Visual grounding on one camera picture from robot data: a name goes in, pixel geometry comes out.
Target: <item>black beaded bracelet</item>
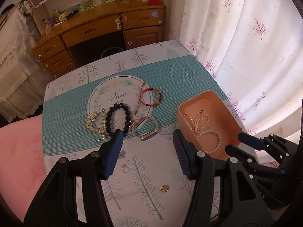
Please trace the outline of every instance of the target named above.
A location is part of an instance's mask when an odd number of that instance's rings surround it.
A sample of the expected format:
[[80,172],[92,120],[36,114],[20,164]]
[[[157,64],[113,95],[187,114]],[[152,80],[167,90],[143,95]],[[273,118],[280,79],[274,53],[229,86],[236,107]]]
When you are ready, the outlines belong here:
[[106,132],[108,133],[108,135],[110,137],[113,136],[113,132],[112,132],[112,129],[111,129],[111,116],[113,115],[113,112],[115,112],[116,110],[120,109],[120,108],[123,108],[124,111],[125,111],[125,114],[126,114],[126,117],[125,117],[125,127],[123,128],[123,134],[124,136],[126,136],[126,133],[128,132],[129,130],[129,127],[131,126],[131,111],[128,109],[128,106],[127,105],[124,105],[123,103],[120,103],[120,104],[117,104],[115,103],[113,107],[110,107],[109,108],[109,111],[107,112],[107,117],[106,117],[106,123],[105,123],[105,126],[106,126]]

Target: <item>gold button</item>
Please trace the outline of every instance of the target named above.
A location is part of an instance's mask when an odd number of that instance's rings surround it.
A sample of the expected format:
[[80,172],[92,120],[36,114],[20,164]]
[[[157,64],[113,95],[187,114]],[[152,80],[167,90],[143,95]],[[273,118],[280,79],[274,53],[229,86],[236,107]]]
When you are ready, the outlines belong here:
[[163,185],[163,186],[160,188],[160,190],[161,190],[162,192],[166,193],[167,191],[169,191],[169,186],[165,184],[165,185]]

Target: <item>wooden desk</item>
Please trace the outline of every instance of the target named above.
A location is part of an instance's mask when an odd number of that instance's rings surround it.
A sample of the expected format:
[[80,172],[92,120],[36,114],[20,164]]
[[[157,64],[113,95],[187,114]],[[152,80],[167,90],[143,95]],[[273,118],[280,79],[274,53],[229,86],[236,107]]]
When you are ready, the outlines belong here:
[[57,78],[78,67],[69,47],[91,38],[123,31],[127,49],[161,42],[164,8],[141,0],[125,0],[79,12],[42,36],[32,48],[33,54]]

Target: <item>pink bracelet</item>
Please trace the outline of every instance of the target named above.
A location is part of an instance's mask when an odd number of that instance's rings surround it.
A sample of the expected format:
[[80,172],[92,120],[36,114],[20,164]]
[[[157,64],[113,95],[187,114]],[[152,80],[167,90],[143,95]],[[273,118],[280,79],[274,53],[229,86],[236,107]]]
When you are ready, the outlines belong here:
[[[146,134],[142,135],[141,137],[140,136],[137,136],[135,133],[134,133],[134,126],[136,126],[136,124],[140,123],[141,120],[145,120],[145,119],[148,119],[148,120],[152,120],[156,123],[156,129],[150,131],[150,132],[147,132]],[[158,132],[158,123],[157,121],[155,120],[155,118],[151,117],[151,116],[139,116],[137,117],[137,120],[132,120],[132,123],[131,123],[131,126],[129,127],[129,131],[132,132],[132,134],[141,139],[142,141],[146,141],[148,138],[150,138],[151,136],[154,136],[157,134]]]

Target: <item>blue sticker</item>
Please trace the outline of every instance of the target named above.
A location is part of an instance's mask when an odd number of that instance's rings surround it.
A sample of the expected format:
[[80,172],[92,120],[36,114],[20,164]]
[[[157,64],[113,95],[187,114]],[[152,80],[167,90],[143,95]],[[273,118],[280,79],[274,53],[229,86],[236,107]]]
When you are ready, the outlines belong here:
[[157,17],[158,17],[158,12],[152,12],[151,15],[152,15],[154,18],[157,18]]

